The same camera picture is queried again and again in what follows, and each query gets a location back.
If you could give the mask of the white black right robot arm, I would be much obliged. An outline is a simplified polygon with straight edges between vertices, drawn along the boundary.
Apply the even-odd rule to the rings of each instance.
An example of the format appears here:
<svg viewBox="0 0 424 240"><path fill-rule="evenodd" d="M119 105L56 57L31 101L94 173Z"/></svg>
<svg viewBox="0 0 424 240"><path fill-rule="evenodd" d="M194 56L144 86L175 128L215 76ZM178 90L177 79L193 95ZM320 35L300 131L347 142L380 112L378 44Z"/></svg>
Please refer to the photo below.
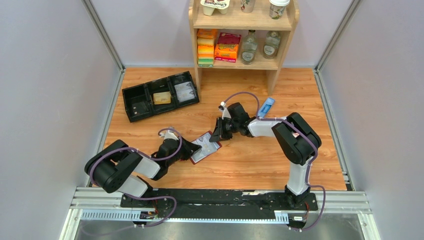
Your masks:
<svg viewBox="0 0 424 240"><path fill-rule="evenodd" d="M249 138L276 138L290 161L289 180L284 187L285 202L289 208L299 209L311 189L311 162L317 157L318 148L322 145L318 134L297 112L283 118L250 117L239 102L229 106L222 102L219 110L222 116L217 118L209 141L214 143L230 140L235 133Z"/></svg>

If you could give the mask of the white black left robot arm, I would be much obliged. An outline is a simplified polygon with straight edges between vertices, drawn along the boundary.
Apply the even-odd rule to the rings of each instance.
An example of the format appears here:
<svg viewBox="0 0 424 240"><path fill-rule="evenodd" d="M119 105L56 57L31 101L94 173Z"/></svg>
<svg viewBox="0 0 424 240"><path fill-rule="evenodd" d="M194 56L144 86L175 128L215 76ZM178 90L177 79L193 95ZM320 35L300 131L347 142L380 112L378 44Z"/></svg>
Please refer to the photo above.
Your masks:
<svg viewBox="0 0 424 240"><path fill-rule="evenodd" d="M152 188L138 173L157 181L168 173L169 167L177 161L186 161L200 152L198 144L179 137L166 137L158 150L144 156L118 139L85 165L84 172L90 181L107 193L122 192L133 196L140 207L148 207L153 201Z"/></svg>

